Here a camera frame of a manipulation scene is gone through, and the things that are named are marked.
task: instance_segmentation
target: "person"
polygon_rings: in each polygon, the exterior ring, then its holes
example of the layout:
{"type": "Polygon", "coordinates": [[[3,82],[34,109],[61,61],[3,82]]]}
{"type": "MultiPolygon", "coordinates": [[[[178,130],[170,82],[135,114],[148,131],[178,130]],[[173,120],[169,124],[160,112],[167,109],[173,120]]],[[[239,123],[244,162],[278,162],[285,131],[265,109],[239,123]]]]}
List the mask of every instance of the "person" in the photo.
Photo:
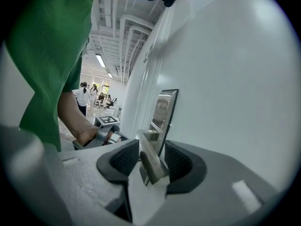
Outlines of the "person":
{"type": "Polygon", "coordinates": [[[111,105],[111,101],[112,101],[111,95],[108,95],[107,98],[106,98],[106,100],[104,100],[104,104],[105,104],[104,107],[109,108],[110,105],[111,105]]]}
{"type": "Polygon", "coordinates": [[[90,89],[90,85],[87,86],[87,89],[89,90],[89,93],[91,94],[92,88],[90,89]]]}
{"type": "Polygon", "coordinates": [[[86,111],[87,111],[87,103],[90,99],[90,93],[86,89],[87,83],[83,82],[82,87],[77,89],[75,91],[75,97],[77,98],[77,105],[79,107],[79,110],[83,113],[83,115],[86,117],[86,111]]]}
{"type": "Polygon", "coordinates": [[[34,91],[19,127],[58,151],[57,116],[81,145],[98,132],[72,92],[79,85],[92,4],[93,0],[31,0],[4,38],[12,61],[34,91]]]}
{"type": "Polygon", "coordinates": [[[93,90],[91,90],[91,97],[90,97],[90,113],[89,113],[89,115],[94,114],[94,103],[96,100],[97,92],[98,92],[97,86],[95,84],[93,84],[93,90]]]}
{"type": "Polygon", "coordinates": [[[97,102],[98,102],[98,107],[100,108],[100,105],[103,103],[103,100],[104,100],[104,95],[103,95],[103,93],[101,92],[100,94],[99,94],[99,97],[98,97],[98,100],[97,100],[97,102]]]}

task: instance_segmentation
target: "woman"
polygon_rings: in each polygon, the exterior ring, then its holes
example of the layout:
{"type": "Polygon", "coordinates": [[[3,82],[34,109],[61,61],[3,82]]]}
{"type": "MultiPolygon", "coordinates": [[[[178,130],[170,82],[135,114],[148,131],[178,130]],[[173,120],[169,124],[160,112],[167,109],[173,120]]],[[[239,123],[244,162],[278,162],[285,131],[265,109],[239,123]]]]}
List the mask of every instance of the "woman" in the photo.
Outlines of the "woman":
{"type": "Polygon", "coordinates": [[[91,89],[91,97],[90,97],[90,115],[94,114],[94,102],[96,100],[96,95],[97,95],[97,86],[95,84],[92,85],[91,89]]]}
{"type": "Polygon", "coordinates": [[[83,82],[81,88],[75,91],[75,97],[77,98],[77,104],[79,106],[79,110],[86,116],[87,111],[87,103],[90,98],[90,93],[86,89],[87,83],[83,82]]]}
{"type": "Polygon", "coordinates": [[[107,108],[110,107],[111,102],[112,102],[111,95],[108,95],[108,97],[107,97],[107,108]]]}

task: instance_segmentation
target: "black pants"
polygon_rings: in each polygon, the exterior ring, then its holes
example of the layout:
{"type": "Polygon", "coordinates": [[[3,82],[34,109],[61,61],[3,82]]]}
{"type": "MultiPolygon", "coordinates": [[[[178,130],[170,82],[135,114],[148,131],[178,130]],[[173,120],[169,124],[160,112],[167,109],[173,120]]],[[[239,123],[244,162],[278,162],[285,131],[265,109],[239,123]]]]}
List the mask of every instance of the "black pants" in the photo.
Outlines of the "black pants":
{"type": "Polygon", "coordinates": [[[77,102],[77,105],[79,106],[79,110],[86,116],[87,106],[80,106],[79,102],[77,102]]]}

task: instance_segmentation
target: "white panel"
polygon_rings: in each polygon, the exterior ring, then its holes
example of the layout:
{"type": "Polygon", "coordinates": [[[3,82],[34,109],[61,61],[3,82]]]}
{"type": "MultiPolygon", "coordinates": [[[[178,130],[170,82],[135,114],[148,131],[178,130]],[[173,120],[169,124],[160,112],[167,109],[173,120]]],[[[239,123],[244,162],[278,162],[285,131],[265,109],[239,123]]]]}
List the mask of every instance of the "white panel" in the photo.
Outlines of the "white panel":
{"type": "Polygon", "coordinates": [[[109,87],[109,95],[111,98],[117,98],[117,104],[122,107],[124,102],[126,84],[123,84],[121,81],[111,80],[109,87]]]}
{"type": "Polygon", "coordinates": [[[111,21],[111,0],[104,0],[105,25],[112,27],[111,21]]]}
{"type": "Polygon", "coordinates": [[[102,81],[103,81],[103,79],[101,78],[101,77],[97,77],[97,76],[95,76],[95,78],[94,78],[94,83],[98,83],[98,84],[102,84],[102,81]]]}
{"type": "MultiPolygon", "coordinates": [[[[167,139],[230,155],[284,190],[301,152],[301,47],[290,22],[274,0],[215,0],[193,19],[187,1],[176,1],[161,70],[144,83],[158,76],[156,96],[180,89],[167,139]]],[[[125,132],[136,111],[147,114],[135,99],[150,38],[127,86],[125,132]]],[[[141,101],[152,92],[144,87],[141,101]]]]}
{"type": "Polygon", "coordinates": [[[0,49],[0,84],[0,123],[18,127],[34,91],[17,69],[5,43],[0,49]]]}
{"type": "Polygon", "coordinates": [[[98,0],[93,1],[92,10],[91,10],[91,31],[98,31],[98,24],[100,22],[100,10],[98,0]]]}
{"type": "Polygon", "coordinates": [[[80,79],[79,79],[79,82],[82,83],[82,82],[87,82],[87,85],[90,84],[90,81],[91,81],[91,78],[92,76],[91,75],[87,75],[87,74],[80,74],[80,79]]]}

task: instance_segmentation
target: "gray handle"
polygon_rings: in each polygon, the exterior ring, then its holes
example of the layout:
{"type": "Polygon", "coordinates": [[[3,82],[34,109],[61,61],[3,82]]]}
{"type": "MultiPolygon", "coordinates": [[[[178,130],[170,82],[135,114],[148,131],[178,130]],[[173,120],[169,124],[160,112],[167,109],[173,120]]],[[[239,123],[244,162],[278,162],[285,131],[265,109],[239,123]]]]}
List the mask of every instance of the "gray handle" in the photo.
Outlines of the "gray handle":
{"type": "Polygon", "coordinates": [[[148,177],[146,180],[144,180],[144,183],[146,184],[149,179],[149,181],[154,184],[167,177],[169,172],[167,167],[155,153],[151,143],[146,139],[144,132],[147,131],[139,130],[136,136],[136,138],[139,140],[141,162],[148,177]]]}

